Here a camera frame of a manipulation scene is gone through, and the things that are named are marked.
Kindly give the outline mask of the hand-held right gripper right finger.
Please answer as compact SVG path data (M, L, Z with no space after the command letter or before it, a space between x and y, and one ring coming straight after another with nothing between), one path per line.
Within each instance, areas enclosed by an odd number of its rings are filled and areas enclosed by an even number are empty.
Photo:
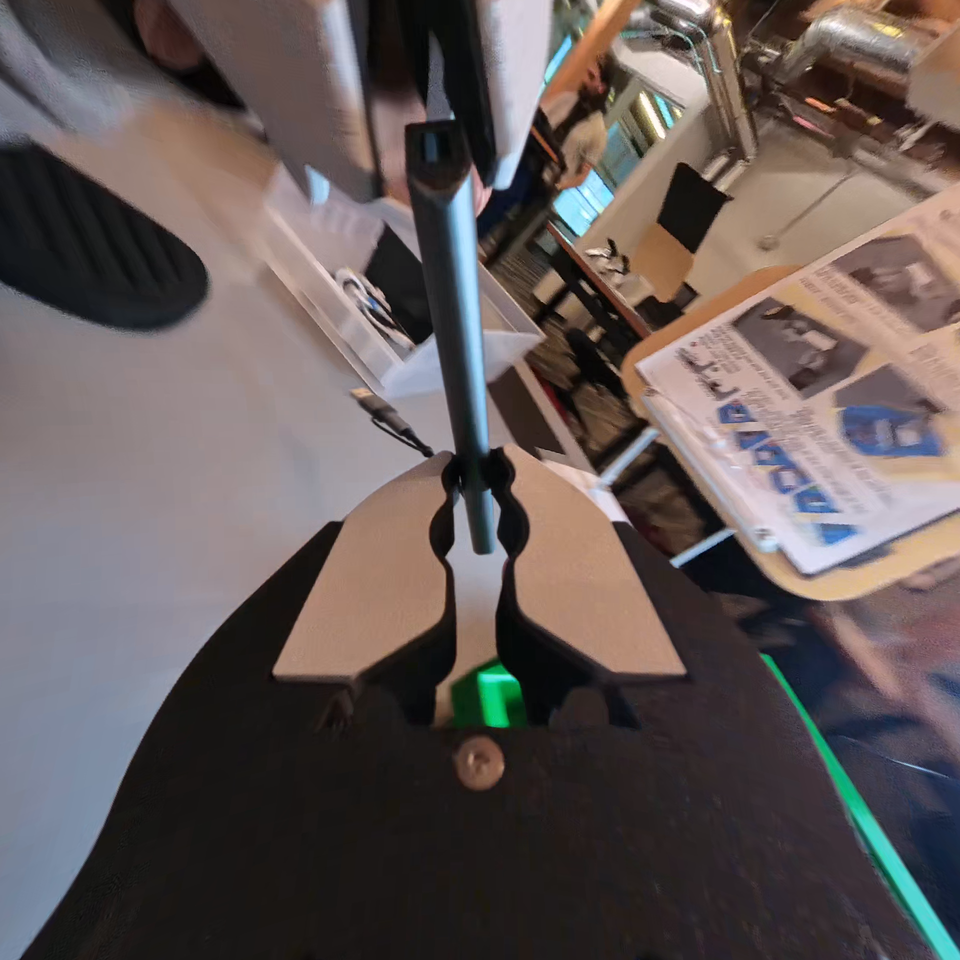
M688 670L627 549L632 528L603 509L581 471L515 444L493 451L488 470L506 552L496 647L528 723L550 725L586 690L602 723L641 726L627 693Z

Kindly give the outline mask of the wooden chair with black back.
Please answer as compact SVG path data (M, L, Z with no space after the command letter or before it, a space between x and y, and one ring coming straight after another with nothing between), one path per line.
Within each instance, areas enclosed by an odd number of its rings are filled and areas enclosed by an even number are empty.
M678 162L654 222L643 231L629 257L640 283L636 307L649 300L661 305L675 301L699 249L730 199L690 164Z

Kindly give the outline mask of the printed paper sheets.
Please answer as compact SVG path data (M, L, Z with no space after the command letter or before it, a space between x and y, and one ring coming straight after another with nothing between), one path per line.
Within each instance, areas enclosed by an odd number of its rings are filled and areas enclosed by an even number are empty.
M635 365L663 435L801 576L958 519L958 258L953 186Z

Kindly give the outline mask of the clear plastic box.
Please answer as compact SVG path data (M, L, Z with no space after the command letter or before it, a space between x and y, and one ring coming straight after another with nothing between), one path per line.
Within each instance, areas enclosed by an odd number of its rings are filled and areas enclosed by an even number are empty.
M410 267L414 281L424 278L409 207L391 198L359 203L335 188L314 203L278 163L263 195L260 238L270 270L371 389L387 400L443 390L430 319L418 332L406 333L411 347L398 346L368 321L339 282L344 271L367 277L389 241L399 247L386 258L396 279L402 279L403 267Z

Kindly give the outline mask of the slim grey usb hub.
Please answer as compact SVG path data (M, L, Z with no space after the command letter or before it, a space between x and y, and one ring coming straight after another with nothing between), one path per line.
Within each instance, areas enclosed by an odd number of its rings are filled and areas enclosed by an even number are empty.
M407 186L473 550L496 547L473 163L453 119L407 126Z

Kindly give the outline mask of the green plastic bin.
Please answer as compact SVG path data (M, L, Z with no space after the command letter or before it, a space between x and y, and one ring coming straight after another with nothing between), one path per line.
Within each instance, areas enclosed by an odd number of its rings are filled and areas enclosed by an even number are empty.
M797 692L772 656L761 658L790 699L839 796L848 821L894 898L914 923L933 954L959 957L958 937L945 926L914 873L896 850L835 751L814 723ZM522 728L527 716L517 679L498 660L483 664L452 684L452 724L456 728Z

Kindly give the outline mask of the black docking station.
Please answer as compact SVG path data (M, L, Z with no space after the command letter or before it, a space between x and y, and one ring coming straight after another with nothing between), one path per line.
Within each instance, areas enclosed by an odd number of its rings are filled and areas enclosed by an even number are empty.
M415 347L433 334L421 261L389 225L384 225L364 270L366 279L382 291L390 316Z

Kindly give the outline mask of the person's left forearm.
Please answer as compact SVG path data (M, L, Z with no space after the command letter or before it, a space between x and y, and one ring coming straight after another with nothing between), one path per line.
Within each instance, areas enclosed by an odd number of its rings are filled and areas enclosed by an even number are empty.
M1 3L2 147L121 127L171 91L109 2Z

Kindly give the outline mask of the silver air duct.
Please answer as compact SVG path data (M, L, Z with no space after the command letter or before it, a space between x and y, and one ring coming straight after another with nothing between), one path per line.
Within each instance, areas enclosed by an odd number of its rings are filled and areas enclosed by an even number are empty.
M723 192L757 159L760 138L739 69L734 20L721 1L654 1L654 19L692 44L725 147L707 163L705 180Z
M823 60L890 75L904 82L922 56L947 33L916 18L845 4L817 16L772 68L790 84Z

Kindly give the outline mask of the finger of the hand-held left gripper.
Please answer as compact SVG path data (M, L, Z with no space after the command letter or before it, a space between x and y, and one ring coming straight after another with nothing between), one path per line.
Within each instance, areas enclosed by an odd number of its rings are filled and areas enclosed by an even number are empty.
M484 186L512 183L540 101L550 1L431 3L442 90Z
M368 104L370 2L172 6L305 196L321 200L320 179L357 203L381 196Z

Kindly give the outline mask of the person's left hand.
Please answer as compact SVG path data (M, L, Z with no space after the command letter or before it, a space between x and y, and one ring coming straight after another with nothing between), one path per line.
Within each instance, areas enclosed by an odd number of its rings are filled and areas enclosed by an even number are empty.
M133 23L147 56L174 75L195 73L206 54L176 10L166 1L134 1Z

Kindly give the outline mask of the brown top office desk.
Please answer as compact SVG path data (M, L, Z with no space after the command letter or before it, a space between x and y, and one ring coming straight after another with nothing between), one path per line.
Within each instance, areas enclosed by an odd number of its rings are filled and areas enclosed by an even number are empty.
M589 260L570 244L554 222L547 222L545 230L558 245L556 257L561 266L552 266L552 269L561 277L562 285L560 291L539 309L534 318L536 322L546 318L547 314L554 311L569 294L574 294L583 306L588 306L585 295L589 290L594 298L604 305L607 312L616 314L640 340L653 335L654 330L642 315L630 306L597 270L594 270Z

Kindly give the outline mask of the black padded wrist rest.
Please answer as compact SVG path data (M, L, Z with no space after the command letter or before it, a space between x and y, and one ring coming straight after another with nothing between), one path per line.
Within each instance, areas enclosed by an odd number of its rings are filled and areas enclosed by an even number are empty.
M100 182L35 144L1 150L1 282L109 330L155 333L210 292L197 253Z

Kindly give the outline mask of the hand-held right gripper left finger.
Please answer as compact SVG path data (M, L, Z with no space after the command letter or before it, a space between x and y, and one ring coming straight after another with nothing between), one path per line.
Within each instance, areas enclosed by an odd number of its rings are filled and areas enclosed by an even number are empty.
M433 722L457 655L454 455L368 495L338 527L272 677L387 690L409 722Z

